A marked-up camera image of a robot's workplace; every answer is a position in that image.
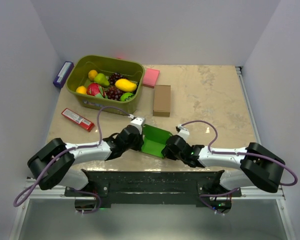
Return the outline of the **green paper box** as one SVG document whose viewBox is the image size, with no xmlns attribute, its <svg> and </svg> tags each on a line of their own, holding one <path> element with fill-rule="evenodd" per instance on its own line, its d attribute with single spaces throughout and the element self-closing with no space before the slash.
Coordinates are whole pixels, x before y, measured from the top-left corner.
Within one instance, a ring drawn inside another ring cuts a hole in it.
<svg viewBox="0 0 300 240">
<path fill-rule="evenodd" d="M 167 130 L 145 124 L 143 131 L 143 145 L 141 152 L 159 158 L 164 158 L 162 150 L 166 146 L 166 141 L 173 134 Z"/>
</svg>

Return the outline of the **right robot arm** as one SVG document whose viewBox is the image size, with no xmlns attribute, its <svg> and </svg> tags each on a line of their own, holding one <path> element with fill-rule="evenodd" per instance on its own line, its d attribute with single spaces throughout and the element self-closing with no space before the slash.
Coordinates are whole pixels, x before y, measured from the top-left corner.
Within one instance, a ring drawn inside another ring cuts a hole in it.
<svg viewBox="0 0 300 240">
<path fill-rule="evenodd" d="M 222 167 L 223 170 L 203 186 L 205 193 L 220 197 L 234 189 L 250 186 L 276 193 L 285 165 L 280 157 L 256 142 L 237 149 L 212 148 L 189 145 L 179 135 L 173 135 L 161 153 L 164 158 L 180 160 L 192 168 Z"/>
</svg>

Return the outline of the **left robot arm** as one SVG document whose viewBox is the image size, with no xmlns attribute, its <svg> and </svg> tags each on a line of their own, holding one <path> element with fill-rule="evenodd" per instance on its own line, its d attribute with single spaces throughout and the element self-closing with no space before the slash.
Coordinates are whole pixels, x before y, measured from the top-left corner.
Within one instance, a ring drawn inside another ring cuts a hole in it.
<svg viewBox="0 0 300 240">
<path fill-rule="evenodd" d="M 89 196 L 94 184 L 83 171 L 73 171 L 73 165 L 113 160 L 129 149 L 140 150 L 142 144 L 143 127 L 129 124 L 118 135 L 112 134 L 101 142 L 72 144 L 55 138 L 30 158 L 27 165 L 41 190 L 60 185 L 74 188 L 82 196 Z"/>
</svg>

